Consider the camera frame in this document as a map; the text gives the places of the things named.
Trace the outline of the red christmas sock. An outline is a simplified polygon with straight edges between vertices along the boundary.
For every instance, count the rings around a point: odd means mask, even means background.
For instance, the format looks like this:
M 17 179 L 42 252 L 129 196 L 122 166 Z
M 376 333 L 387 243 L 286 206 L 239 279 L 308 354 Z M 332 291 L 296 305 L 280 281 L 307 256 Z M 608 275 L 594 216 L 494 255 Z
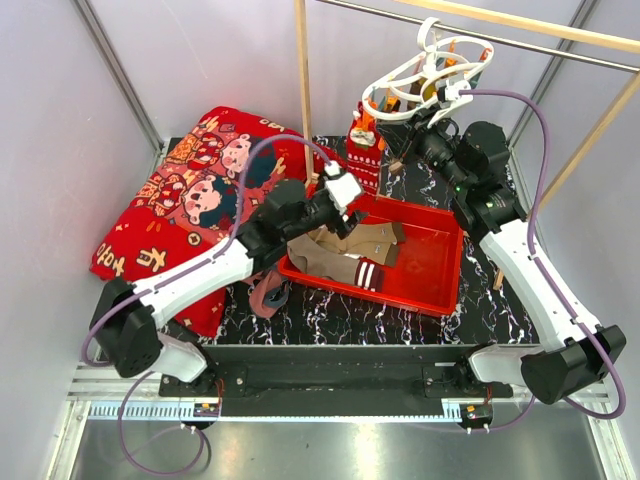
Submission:
M 347 170 L 359 181 L 364 192 L 379 194 L 382 150 L 375 119 L 359 102 L 353 111 L 353 121 L 347 134 Z

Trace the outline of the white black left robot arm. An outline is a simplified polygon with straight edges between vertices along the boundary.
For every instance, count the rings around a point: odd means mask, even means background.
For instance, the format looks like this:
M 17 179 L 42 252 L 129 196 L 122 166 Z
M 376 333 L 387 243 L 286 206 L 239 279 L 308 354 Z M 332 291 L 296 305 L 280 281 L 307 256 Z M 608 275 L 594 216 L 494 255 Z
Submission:
M 349 206 L 363 193 L 351 174 L 329 179 L 313 194 L 284 180 L 229 238 L 164 273 L 128 282 L 107 282 L 90 323 L 97 341 L 122 378 L 147 372 L 174 377 L 196 396 L 215 386 L 210 360 L 194 344 L 162 334 L 164 325 L 205 296 L 277 263 L 289 241 L 321 226 L 344 238 L 363 219 Z

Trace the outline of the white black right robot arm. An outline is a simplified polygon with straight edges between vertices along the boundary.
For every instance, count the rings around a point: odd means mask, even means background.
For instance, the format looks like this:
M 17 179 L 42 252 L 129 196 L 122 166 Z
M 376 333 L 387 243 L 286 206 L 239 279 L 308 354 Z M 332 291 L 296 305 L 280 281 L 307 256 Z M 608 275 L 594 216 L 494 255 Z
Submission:
M 455 387 L 472 397 L 499 382 L 525 386 L 545 404 L 565 400 L 610 374 L 626 337 L 581 304 L 530 235 L 527 215 L 506 183 L 510 151 L 502 128 L 476 121 L 449 134 L 454 125 L 414 118 L 382 121 L 377 130 L 393 165 L 424 164 L 450 186 L 458 225 L 503 273 L 540 345 L 479 347 L 454 371 Z

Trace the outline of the white round clip hanger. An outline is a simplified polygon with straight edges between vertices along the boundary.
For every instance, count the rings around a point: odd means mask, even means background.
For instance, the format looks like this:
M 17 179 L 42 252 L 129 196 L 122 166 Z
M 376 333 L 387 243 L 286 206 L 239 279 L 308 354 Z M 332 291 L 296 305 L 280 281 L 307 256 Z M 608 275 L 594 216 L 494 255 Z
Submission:
M 436 17 L 423 21 L 417 33 L 419 53 L 372 82 L 362 93 L 363 109 L 377 121 L 405 121 L 429 110 L 421 98 L 425 82 L 465 79 L 475 88 L 492 63 L 494 46 L 466 35 L 440 37 Z

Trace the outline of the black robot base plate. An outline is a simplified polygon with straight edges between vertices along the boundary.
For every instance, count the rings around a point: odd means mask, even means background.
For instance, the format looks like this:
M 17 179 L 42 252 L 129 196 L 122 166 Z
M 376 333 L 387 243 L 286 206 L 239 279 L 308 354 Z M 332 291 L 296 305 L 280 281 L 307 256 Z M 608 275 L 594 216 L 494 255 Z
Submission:
M 226 398 L 265 391 L 389 391 L 427 398 L 494 399 L 513 395 L 511 386 L 490 387 L 473 380 L 462 365 L 466 346 L 456 345 L 294 345 L 211 346 L 213 378 Z

